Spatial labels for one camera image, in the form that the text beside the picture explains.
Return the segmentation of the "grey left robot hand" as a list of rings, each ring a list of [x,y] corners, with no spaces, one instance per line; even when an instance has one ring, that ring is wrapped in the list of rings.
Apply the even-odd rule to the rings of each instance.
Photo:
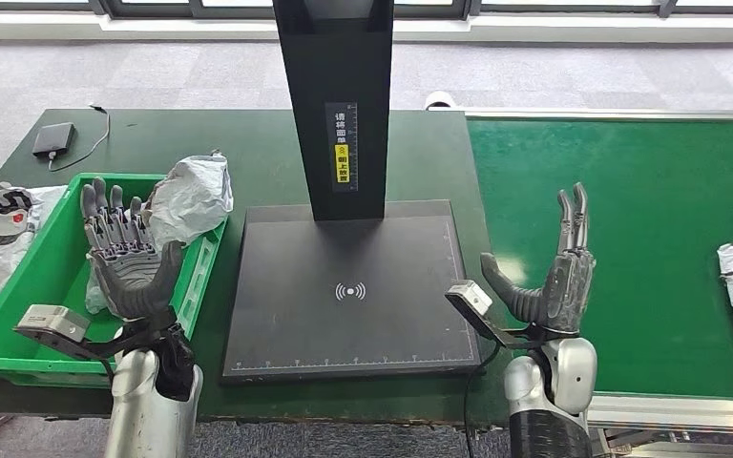
[[[123,189],[102,177],[82,187],[80,209],[88,259],[107,308],[125,321],[171,308],[183,262],[183,243],[156,246],[141,215],[141,199],[123,204]]]

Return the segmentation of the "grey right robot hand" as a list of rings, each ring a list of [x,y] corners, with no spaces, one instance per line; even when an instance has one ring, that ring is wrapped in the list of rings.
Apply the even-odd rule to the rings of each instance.
[[[480,255],[481,271],[496,296],[518,321],[557,334],[576,334],[588,304],[595,258],[588,249],[588,196],[582,183],[573,186],[573,198],[558,192],[561,207],[554,260],[541,287],[515,285],[490,253]]]

